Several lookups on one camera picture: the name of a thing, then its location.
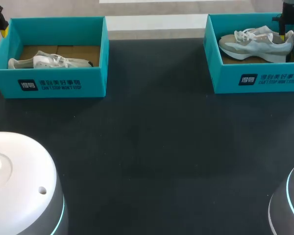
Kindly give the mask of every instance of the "gray floor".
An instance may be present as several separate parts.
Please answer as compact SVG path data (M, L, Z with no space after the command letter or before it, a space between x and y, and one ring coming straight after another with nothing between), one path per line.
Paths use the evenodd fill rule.
M281 0L223 0L99 4L99 0L0 0L4 16L137 16L281 11ZM110 39L202 37L204 29L111 31Z

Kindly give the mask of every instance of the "brown cardboard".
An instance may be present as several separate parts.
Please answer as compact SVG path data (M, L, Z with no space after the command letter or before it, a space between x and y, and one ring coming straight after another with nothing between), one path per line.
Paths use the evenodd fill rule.
M223 53L221 54L221 58L223 61L224 65L228 65L228 64L260 64L260 63L270 63L266 60L264 60L263 58L260 57L256 57L256 56L252 56L252 57L248 57L244 60L235 60L232 59L231 57L224 55ZM293 53L291 54L291 61L290 62L294 62L294 55Z
M100 46L25 46L20 60L33 58L39 50L65 58L88 60L93 63L94 67L99 66Z

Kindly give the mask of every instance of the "shoelace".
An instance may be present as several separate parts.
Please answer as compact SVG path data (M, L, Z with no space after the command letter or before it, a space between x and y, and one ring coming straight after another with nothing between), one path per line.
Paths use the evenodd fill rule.
M245 29L244 31L234 31L234 37L237 42L244 42L245 39L247 41L251 40L256 40L255 37L257 37L255 34L251 33L250 31L253 30L254 28L248 28Z
M57 55L57 54L51 54L53 56L56 56L57 59L53 59L55 63L59 64L60 60L61 62L63 63L63 65L67 68L68 65L71 65L73 67L75 67L70 61L68 61L68 59L64 58L63 56L61 55Z

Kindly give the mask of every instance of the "open box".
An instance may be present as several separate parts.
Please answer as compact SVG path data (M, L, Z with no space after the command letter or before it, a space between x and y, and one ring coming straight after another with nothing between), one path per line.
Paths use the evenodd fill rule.
M86 59L90 68L7 68L10 58L38 50ZM105 97L109 39L105 17L14 18L0 42L0 91L5 98Z
M278 22L272 21L278 14L208 15L204 48L215 93L294 92L294 62L263 63L252 58L243 63L229 63L221 55L218 46L221 36L234 34L235 30L266 25L278 32ZM294 31L294 26L287 29Z

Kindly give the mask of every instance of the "gray sneaker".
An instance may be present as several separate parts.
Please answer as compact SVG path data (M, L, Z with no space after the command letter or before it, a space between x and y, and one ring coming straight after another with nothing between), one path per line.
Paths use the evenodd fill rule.
M235 31L234 34L221 37L219 41L220 49L234 59L258 56L272 63L285 63L293 46L293 31L285 35L284 41L279 33L273 32L267 26Z

